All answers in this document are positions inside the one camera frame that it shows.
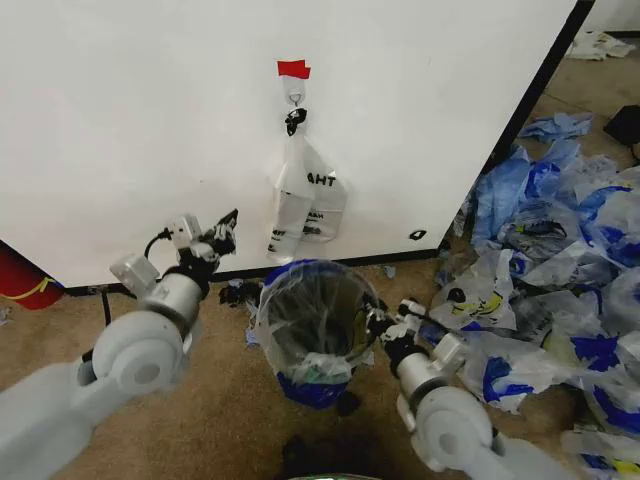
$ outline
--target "crumpled plastic bag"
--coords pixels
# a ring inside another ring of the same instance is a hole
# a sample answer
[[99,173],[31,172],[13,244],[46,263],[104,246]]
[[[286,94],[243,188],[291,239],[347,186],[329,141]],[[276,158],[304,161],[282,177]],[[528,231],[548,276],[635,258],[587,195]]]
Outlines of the crumpled plastic bag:
[[604,286],[613,280],[615,267],[582,240],[577,240],[539,264],[515,252],[511,274],[529,285],[553,290],[576,285]]
[[622,273],[603,291],[604,325],[611,332],[640,331],[640,267]]
[[511,413],[530,393],[568,377],[565,368],[532,343],[490,332],[465,334],[469,353],[458,376],[478,399]]
[[568,115],[556,113],[551,117],[536,118],[532,123],[524,127],[520,138],[533,137],[544,143],[554,140],[586,135],[591,129],[593,114],[578,113]]
[[544,307],[552,317],[551,333],[544,349],[564,365],[600,373],[624,373],[619,358],[618,336],[610,335],[598,318],[597,305],[583,301],[569,291],[543,295]]
[[302,134],[287,139],[276,182],[275,220],[268,255],[280,263],[294,258],[298,243],[326,242],[338,234],[347,190],[335,170]]
[[623,58],[636,48],[604,32],[578,32],[567,50],[568,58],[605,60],[607,56]]
[[524,198],[530,166],[526,149],[514,146],[507,160],[478,179],[472,245],[480,246],[493,238],[516,212],[519,201]]
[[555,198],[575,209],[591,192],[611,184],[618,164],[606,155],[579,157],[560,173]]
[[314,408],[335,402],[369,356],[363,301],[373,287],[338,263],[304,260],[265,280],[254,332],[285,395]]
[[525,196],[527,199],[553,197],[562,173],[580,156],[580,144],[575,140],[556,140],[544,156],[529,170]]
[[509,306],[513,292],[509,275],[511,255],[511,250],[486,250],[435,295],[429,316],[451,330],[470,325],[514,330],[515,315]]
[[576,213],[552,200],[530,200],[498,232],[498,241],[539,263],[581,238]]
[[580,202],[580,227],[589,246],[617,265],[640,266],[640,167],[615,177]]
[[592,430],[563,432],[562,449],[588,478],[630,480],[640,464],[640,443],[623,435]]
[[631,377],[585,377],[587,405],[608,431],[640,439],[640,385]]

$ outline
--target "pile of plastic bags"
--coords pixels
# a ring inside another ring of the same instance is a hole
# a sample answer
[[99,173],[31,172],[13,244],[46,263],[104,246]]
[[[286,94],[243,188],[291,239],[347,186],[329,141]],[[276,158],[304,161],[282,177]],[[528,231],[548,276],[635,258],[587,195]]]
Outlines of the pile of plastic bags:
[[552,131],[539,161],[514,147],[478,179],[475,255],[445,261],[429,317],[472,347],[460,376],[480,400],[516,412],[568,383],[605,428],[640,438],[640,167],[585,158],[568,139],[584,115],[542,120],[523,130]]

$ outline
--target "white partition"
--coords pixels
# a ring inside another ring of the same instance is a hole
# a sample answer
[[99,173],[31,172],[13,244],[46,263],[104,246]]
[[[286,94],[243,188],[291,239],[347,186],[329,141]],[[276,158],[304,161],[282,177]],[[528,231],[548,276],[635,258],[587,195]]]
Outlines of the white partition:
[[223,270],[273,265],[276,60],[305,59],[308,135],[349,200],[338,238],[299,256],[435,248],[575,2],[2,2],[0,238],[97,284],[167,218],[237,207]]

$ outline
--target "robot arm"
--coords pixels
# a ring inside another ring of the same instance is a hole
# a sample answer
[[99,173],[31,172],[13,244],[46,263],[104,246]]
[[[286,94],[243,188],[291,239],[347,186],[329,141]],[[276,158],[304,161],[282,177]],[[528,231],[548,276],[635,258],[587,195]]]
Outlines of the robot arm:
[[205,233],[190,215],[170,222],[179,264],[159,282],[144,256],[112,266],[137,296],[137,309],[110,323],[90,355],[49,365],[0,394],[0,478],[49,478],[85,449],[93,429],[115,410],[179,381],[211,275],[220,257],[235,251],[237,214]]
[[[466,347],[458,337],[446,334],[429,356],[414,343],[410,322],[396,323],[380,309],[367,309],[369,330],[380,338],[400,383],[398,413],[427,467],[461,470],[474,480],[576,478],[531,443],[500,434],[473,395],[447,386],[464,362]],[[405,320],[424,313],[410,311]]]

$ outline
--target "trash can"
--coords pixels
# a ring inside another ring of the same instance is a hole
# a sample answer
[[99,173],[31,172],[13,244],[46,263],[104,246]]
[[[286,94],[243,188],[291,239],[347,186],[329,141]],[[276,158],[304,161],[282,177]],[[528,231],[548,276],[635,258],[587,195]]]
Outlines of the trash can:
[[267,277],[254,331],[288,398],[322,409],[344,392],[374,341],[364,302],[378,306],[373,287],[335,262],[302,260]]

